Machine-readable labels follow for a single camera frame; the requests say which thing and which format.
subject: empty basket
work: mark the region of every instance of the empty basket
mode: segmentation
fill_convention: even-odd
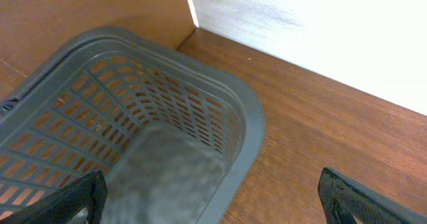
[[[125,183],[141,179],[131,190],[151,201],[133,207],[160,198],[179,207],[162,221],[219,223],[263,136],[260,102],[236,77],[125,29],[93,29],[2,104],[0,219],[96,169],[110,196],[134,165]]]

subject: basket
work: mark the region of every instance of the basket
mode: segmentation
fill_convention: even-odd
[[[118,27],[68,41],[0,121],[0,219],[101,170],[104,212],[136,213],[104,223],[219,223],[264,136],[245,83]]]

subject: wooden table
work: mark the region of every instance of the wooden table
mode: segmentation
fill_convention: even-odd
[[[202,29],[179,50],[243,79],[264,107],[264,146],[223,223],[325,223],[323,167],[427,215],[426,116]]]

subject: wooden board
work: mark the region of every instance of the wooden board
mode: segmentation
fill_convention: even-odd
[[[202,29],[179,50],[243,79],[264,107],[264,146],[223,223],[325,223],[323,167],[427,215],[426,116]]]
[[[125,27],[171,48],[195,28],[187,0],[0,0],[0,59],[28,76],[61,44],[100,26]],[[1,88],[21,80],[3,80]]]

